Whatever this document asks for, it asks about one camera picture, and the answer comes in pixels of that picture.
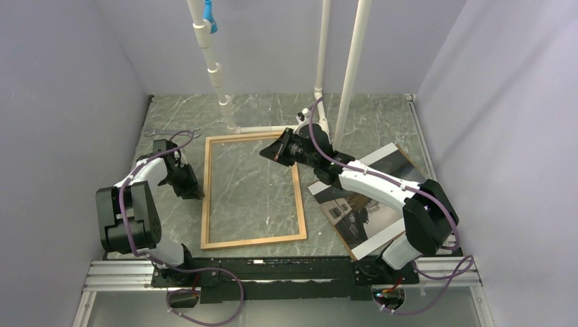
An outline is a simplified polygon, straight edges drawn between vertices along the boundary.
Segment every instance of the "white pvc pipe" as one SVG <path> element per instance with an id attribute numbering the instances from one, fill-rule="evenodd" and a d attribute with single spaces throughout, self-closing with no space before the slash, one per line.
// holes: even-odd
<path id="1" fill-rule="evenodd" d="M 315 91 L 313 94 L 315 95 L 315 100 L 319 100 L 319 98 L 323 96 L 321 92 L 317 91 Z M 329 136 L 329 124 L 327 123 L 327 118 L 325 117 L 325 107 L 323 106 L 323 101 L 319 102 L 317 105 L 317 111 L 319 113 L 319 126 L 321 126 L 321 130 L 327 133 L 327 136 Z"/>
<path id="2" fill-rule="evenodd" d="M 323 69 L 325 66 L 325 50 L 327 48 L 327 34 L 329 32 L 329 12 L 331 10 L 331 0 L 323 0 L 321 9 L 321 34 L 319 36 L 319 53 L 317 55 L 317 80 L 315 91 L 321 92 L 323 83 Z"/>
<path id="3" fill-rule="evenodd" d="M 347 69 L 345 70 L 344 88 L 341 92 L 341 103 L 339 104 L 339 114 L 337 115 L 335 135 L 333 137 L 333 149 L 336 151 L 341 147 L 341 141 L 343 140 L 345 121 L 347 119 L 347 112 L 349 111 L 349 103 L 351 102 L 351 93 L 353 92 L 353 84 L 355 83 L 355 76 L 357 75 L 357 67 L 359 66 L 359 57 L 361 56 L 370 8 L 371 0 L 359 0 L 357 14 L 355 15 L 355 25 L 353 26 L 351 48 L 349 49 L 349 59 L 347 60 Z"/>
<path id="4" fill-rule="evenodd" d="M 235 134 L 264 133 L 266 131 L 284 131 L 285 128 L 296 129 L 297 125 L 237 127 Z"/>
<path id="5" fill-rule="evenodd" d="M 317 55 L 317 78 L 315 81 L 314 95 L 315 100 L 323 96 L 323 69 L 325 67 L 325 50 L 327 49 L 327 34 L 329 32 L 329 12 L 331 11 L 331 0 L 323 0 L 321 9 L 321 33 L 319 35 L 319 53 Z M 323 101 L 317 105 L 319 113 L 319 126 L 329 136 L 329 124 L 325 117 L 325 107 Z"/>
<path id="6" fill-rule="evenodd" d="M 221 114 L 223 115 L 225 124 L 227 124 L 227 128 L 236 129 L 237 126 L 235 125 L 232 117 L 231 97 L 225 94 L 225 91 L 222 89 L 222 68 L 221 65 L 215 60 L 215 54 L 211 48 L 211 23 L 202 17 L 204 6 L 201 0 L 187 0 L 187 3 L 189 5 L 191 17 L 193 18 L 193 28 L 195 30 L 197 41 L 202 49 L 204 60 L 207 62 L 207 71 L 209 72 L 209 77 L 211 78 L 211 84 L 215 88 L 215 92 L 219 98 Z"/>

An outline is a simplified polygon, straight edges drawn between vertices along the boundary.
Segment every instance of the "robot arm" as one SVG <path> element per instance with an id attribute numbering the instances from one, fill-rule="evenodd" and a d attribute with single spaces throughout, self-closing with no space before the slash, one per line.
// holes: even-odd
<path id="1" fill-rule="evenodd" d="M 284 166 L 292 166 L 295 162 L 309 166 L 323 183 L 363 194 L 400 213 L 404 219 L 405 234 L 394 240 L 382 255 L 382 259 L 394 270 L 403 268 L 422 255 L 436 254 L 452 232 L 450 223 L 430 199 L 406 187 L 428 193 L 440 201 L 457 225 L 457 215 L 437 182 L 428 179 L 418 184 L 373 170 L 352 156 L 334 151 L 321 127 L 312 124 L 313 137 L 321 151 L 333 161 L 350 168 L 341 167 L 321 156 L 313 145 L 309 129 L 304 128 L 309 124 L 308 112 L 304 110 L 299 113 L 297 119 L 301 124 L 295 131 L 286 129 L 272 145 L 261 150 L 260 155 Z M 401 187 L 368 172 L 386 175 L 400 183 Z"/>
<path id="2" fill-rule="evenodd" d="M 177 145 L 169 140 L 156 140 L 153 142 L 153 152 L 138 158 L 136 166 L 145 165 L 146 159 L 156 153 L 176 147 Z M 126 178 L 112 187 L 105 187 L 96 192 L 101 244 L 108 252 L 122 254 L 131 253 L 119 206 L 119 191 L 125 180 Z M 173 266 L 192 268 L 191 255 L 186 247 L 162 236 L 153 192 L 164 184 L 172 186 L 174 193 L 182 199 L 200 200 L 204 196 L 191 165 L 187 163 L 181 151 L 149 161 L 135 176 L 132 176 L 124 191 L 124 203 L 132 237 L 139 253 L 149 253 Z"/>

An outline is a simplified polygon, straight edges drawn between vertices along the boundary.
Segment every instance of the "wooden frame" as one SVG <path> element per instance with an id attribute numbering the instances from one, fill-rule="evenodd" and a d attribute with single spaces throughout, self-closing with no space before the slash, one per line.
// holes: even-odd
<path id="1" fill-rule="evenodd" d="M 294 164 L 293 167 L 291 168 L 291 173 L 293 177 L 293 192 L 295 193 L 295 206 L 297 209 L 297 219 L 299 221 L 299 234 L 274 236 L 266 238 L 253 238 L 250 240 L 229 240 L 226 242 L 216 242 L 216 243 L 209 242 L 209 215 L 211 213 L 211 160 L 213 156 L 213 144 L 276 139 L 280 137 L 281 134 L 282 132 L 275 131 L 267 133 L 207 137 L 204 148 L 203 189 L 205 197 L 202 200 L 202 221 L 200 233 L 200 248 L 202 250 L 229 249 L 233 247 L 276 244 L 307 239 L 307 231 L 305 230 L 305 213 L 303 212 L 303 201 L 301 199 L 301 188 L 299 185 L 299 173 L 297 171 L 297 165 Z"/>

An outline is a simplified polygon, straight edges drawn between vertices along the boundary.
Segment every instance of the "white enclosure wall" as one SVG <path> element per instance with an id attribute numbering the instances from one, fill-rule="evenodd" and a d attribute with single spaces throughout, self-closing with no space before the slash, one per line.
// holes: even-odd
<path id="1" fill-rule="evenodd" d="M 0 1 L 0 326 L 72 324 L 146 104 L 95 1 Z"/>
<path id="2" fill-rule="evenodd" d="M 186 0 L 97 0 L 150 94 L 213 93 Z M 466 0 L 371 6 L 356 93 L 416 93 Z M 312 93 L 321 0 L 213 0 L 227 93 Z M 341 93 L 357 1 L 333 0 L 323 91 Z"/>
<path id="3" fill-rule="evenodd" d="M 576 326 L 578 1 L 469 0 L 417 110 L 497 326 Z"/>

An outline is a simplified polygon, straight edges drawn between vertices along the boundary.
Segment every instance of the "gray marble surface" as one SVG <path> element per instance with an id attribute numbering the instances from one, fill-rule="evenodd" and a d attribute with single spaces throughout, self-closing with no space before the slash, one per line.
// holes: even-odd
<path id="1" fill-rule="evenodd" d="M 295 124 L 295 114 L 313 101 L 313 94 L 242 94 L 232 99 L 234 119 L 242 127 Z M 332 133 L 339 101 L 339 94 L 325 95 L 326 115 Z M 185 148 L 187 160 L 200 180 L 204 168 L 204 138 L 229 134 L 215 95 L 156 96 L 144 123 L 145 128 L 155 129 L 200 128 L 201 137 Z M 148 153 L 152 141 L 160 138 L 165 137 L 141 136 L 135 157 Z M 341 151 L 362 157 L 390 142 L 401 146 L 427 176 L 417 130 L 405 97 L 355 95 L 351 100 Z M 267 144 L 268 141 L 251 141 L 213 147 L 209 235 L 212 242 L 297 233 L 290 170 L 258 155 Z M 312 169 L 300 165 L 299 176 L 307 240 L 201 251 L 202 203 L 177 198 L 169 186 L 158 187 L 153 194 L 163 233 L 185 244 L 193 256 L 200 257 L 347 255 L 343 243 L 307 190 L 307 186 L 316 180 Z"/>

